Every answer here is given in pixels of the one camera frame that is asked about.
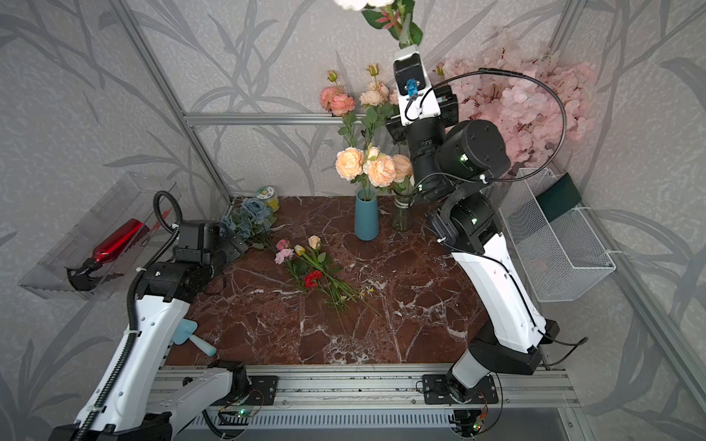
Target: white wire mesh basket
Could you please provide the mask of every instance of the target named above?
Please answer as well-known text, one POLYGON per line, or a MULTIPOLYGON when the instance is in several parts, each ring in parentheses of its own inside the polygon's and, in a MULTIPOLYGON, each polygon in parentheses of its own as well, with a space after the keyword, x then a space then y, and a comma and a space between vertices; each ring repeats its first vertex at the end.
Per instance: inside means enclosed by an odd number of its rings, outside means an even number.
MULTIPOLYGON (((520 169, 526 176, 535 169, 520 169)), ((537 196, 557 181, 544 169, 513 182, 500 214, 520 262, 540 302, 572 301, 615 270, 615 264, 584 217, 574 207, 549 223, 537 196)))

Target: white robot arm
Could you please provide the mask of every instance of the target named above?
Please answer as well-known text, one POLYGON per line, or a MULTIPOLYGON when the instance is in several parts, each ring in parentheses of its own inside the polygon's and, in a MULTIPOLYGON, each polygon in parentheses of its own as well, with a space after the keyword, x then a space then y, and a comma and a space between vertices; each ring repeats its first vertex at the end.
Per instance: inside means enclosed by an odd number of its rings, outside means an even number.
POLYGON ((395 54, 394 70, 400 115, 388 121, 388 130, 395 142, 409 145, 415 198, 446 197, 427 215, 430 227, 473 281, 490 316, 447 374, 453 399, 466 402, 490 372, 531 375, 541 360, 538 346, 552 342, 558 326, 532 305, 496 214, 480 193, 510 169, 497 127, 483 120, 459 122, 456 96, 448 85, 431 85, 416 46, 395 54))

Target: light blue trowel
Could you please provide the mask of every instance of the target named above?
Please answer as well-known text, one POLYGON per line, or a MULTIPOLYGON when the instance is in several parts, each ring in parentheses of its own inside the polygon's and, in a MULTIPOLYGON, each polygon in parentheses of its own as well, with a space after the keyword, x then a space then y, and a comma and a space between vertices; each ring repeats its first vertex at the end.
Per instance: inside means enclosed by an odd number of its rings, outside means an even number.
POLYGON ((174 340, 175 344, 182 344, 186 340, 191 340, 196 347, 203 351, 207 356, 213 357, 216 354, 215 346, 193 334, 194 331, 196 331, 197 326, 198 325, 193 320, 182 318, 179 326, 176 327, 176 331, 174 331, 172 340, 174 340))

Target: gray leaf wallpaper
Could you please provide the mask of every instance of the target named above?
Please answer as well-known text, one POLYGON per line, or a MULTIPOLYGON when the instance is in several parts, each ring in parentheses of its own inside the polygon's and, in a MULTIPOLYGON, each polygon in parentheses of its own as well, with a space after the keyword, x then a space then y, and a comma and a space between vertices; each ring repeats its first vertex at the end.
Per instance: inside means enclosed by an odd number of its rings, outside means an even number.
MULTIPOLYGON (((360 13, 332 0, 130 0, 138 22, 187 112, 321 113, 326 71, 335 69, 349 94, 370 81, 379 63, 392 80, 397 42, 360 13)), ((474 56, 508 26, 528 53, 551 39, 565 2, 420 0, 415 22, 426 67, 474 56)), ((105 18, 103 24, 111 25, 105 18)), ((333 168, 343 148, 336 127, 200 127, 200 137, 231 191, 268 184, 280 195, 353 195, 333 168)), ((386 133, 375 142, 399 149, 386 133)))
MULTIPOLYGON (((706 361, 706 2, 588 0, 562 62, 599 67, 597 129, 559 156, 695 353, 706 361)), ((589 337, 563 367, 600 440, 706 440, 705 417, 606 279, 542 305, 589 337)), ((549 349, 552 359, 561 348, 549 349)))
POLYGON ((0 1, 0 438, 47 439, 102 376, 124 297, 44 300, 17 283, 127 171, 173 179, 185 216, 224 200, 107 2, 0 1))

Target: marble table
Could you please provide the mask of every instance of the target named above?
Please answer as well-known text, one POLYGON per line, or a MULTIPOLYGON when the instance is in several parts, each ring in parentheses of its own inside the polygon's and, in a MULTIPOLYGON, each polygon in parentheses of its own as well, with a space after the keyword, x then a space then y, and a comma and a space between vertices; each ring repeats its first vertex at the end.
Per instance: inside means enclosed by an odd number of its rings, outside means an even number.
MULTIPOLYGON (((379 198, 380 234, 353 234, 353 197, 280 198, 273 241, 306 243, 316 234, 344 267, 339 278, 373 288, 337 313, 325 294, 296 290, 270 251, 251 249, 214 279, 187 318, 217 357, 249 365, 329 363, 450 363, 488 315, 472 283, 433 234, 422 228, 424 207, 413 207, 409 231, 390 226, 393 198, 379 198)), ((167 365, 211 362, 191 342, 174 345, 167 365)))

